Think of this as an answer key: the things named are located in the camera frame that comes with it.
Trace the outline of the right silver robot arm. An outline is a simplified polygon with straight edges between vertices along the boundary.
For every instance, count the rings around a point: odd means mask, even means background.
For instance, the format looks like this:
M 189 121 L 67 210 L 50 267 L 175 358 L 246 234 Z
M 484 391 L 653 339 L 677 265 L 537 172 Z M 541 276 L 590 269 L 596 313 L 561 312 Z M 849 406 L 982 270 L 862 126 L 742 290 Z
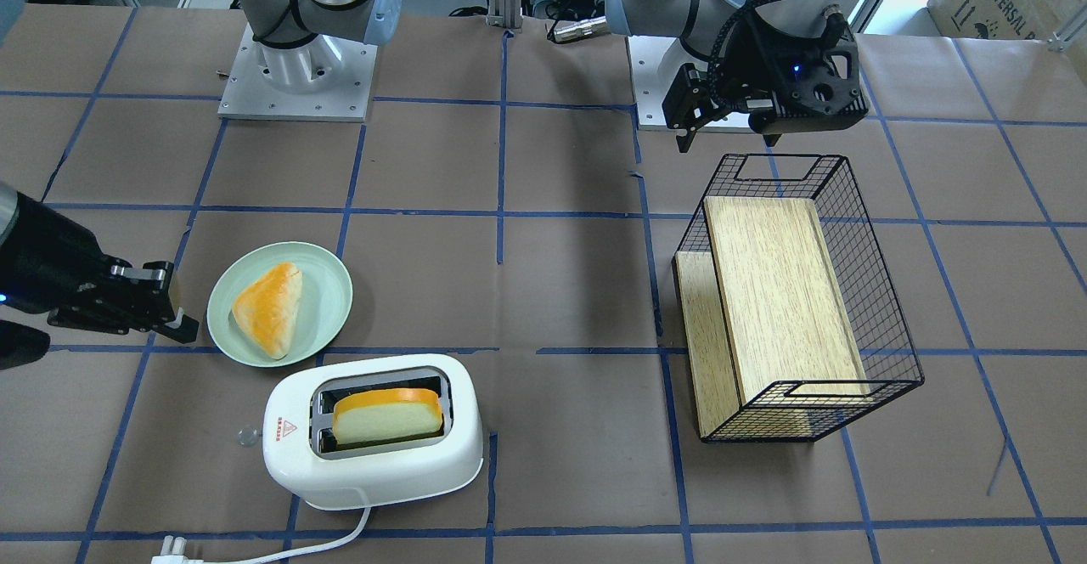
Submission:
M 224 120 L 362 122 L 403 0 L 239 0 L 247 18 L 217 109 Z M 133 266 L 93 231 L 3 185 L 3 304 L 54 327 L 193 342 L 171 262 Z

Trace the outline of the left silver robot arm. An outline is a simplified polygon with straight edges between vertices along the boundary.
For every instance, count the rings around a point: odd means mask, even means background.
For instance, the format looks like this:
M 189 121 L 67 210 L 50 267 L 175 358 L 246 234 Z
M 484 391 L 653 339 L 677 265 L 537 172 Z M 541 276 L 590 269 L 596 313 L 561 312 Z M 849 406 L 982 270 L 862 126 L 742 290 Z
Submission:
M 774 146 L 786 134 L 840 131 L 867 116 L 850 14 L 858 0 L 603 0 L 610 32 L 667 38 L 662 124 L 690 150 L 739 115 Z

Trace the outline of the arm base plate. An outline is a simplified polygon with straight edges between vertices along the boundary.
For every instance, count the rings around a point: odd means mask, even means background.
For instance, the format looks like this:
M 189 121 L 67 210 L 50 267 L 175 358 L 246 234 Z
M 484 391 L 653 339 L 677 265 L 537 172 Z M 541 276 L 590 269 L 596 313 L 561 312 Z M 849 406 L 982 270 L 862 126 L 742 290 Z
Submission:
M 695 68 L 705 71 L 707 62 L 687 53 L 676 37 L 648 35 L 632 35 L 628 38 L 628 57 L 638 129 L 669 131 L 662 102 L 680 65 L 690 62 Z
M 379 52 L 376 46 L 329 35 L 276 49 L 257 42 L 246 27 L 218 116 L 364 123 Z

